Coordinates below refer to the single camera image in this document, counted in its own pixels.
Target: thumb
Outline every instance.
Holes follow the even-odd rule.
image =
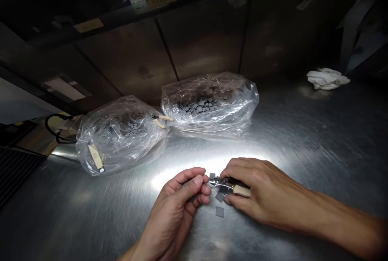
[[[191,197],[196,195],[202,187],[202,175],[195,176],[192,180],[187,182],[180,190],[175,193],[178,202],[183,206]]]
[[[225,196],[224,202],[228,205],[234,206],[236,209],[249,216],[252,214],[252,201],[249,198],[245,198],[237,194],[228,194]]]

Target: left hand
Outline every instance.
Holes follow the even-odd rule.
[[[127,260],[171,260],[182,247],[196,208],[209,204],[211,189],[204,168],[191,168],[178,173],[162,188],[140,240]],[[187,202],[197,195],[193,202]]]

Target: metal cabinet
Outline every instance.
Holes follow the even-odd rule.
[[[179,78],[238,72],[246,3],[202,0],[161,15],[158,21]]]
[[[153,19],[144,19],[77,43],[123,95],[159,99],[162,85],[176,81]]]
[[[325,36],[332,33],[344,15],[346,7],[335,8],[339,1],[252,0],[242,75],[257,78],[301,67],[316,55],[325,43]],[[338,10],[342,14],[337,15],[329,30],[325,29],[328,19],[333,19]]]

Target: small gray square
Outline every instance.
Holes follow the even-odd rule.
[[[227,188],[226,186],[221,186],[219,188],[219,192],[222,193],[224,196],[226,196],[228,194],[228,190],[229,190],[229,188]]]
[[[219,202],[223,202],[224,201],[224,198],[225,196],[218,191],[217,195],[215,196],[215,198],[219,201]]]
[[[224,217],[224,209],[220,208],[219,206],[215,207],[215,215],[217,217]]]

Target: pliers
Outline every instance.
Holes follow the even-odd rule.
[[[234,194],[238,194],[246,198],[251,197],[250,188],[243,182],[232,177],[218,178],[215,177],[214,173],[210,173],[209,183],[215,187],[227,187],[227,190],[231,189]]]
[[[158,121],[158,119],[168,120],[168,121],[170,121],[170,122],[173,122],[173,121],[174,121],[173,118],[170,118],[170,117],[168,117],[168,116],[152,116],[152,118],[154,119],[154,122],[155,122],[159,127],[161,127],[162,129],[165,129],[166,127],[163,126],[163,125],[161,124],[161,122]]]

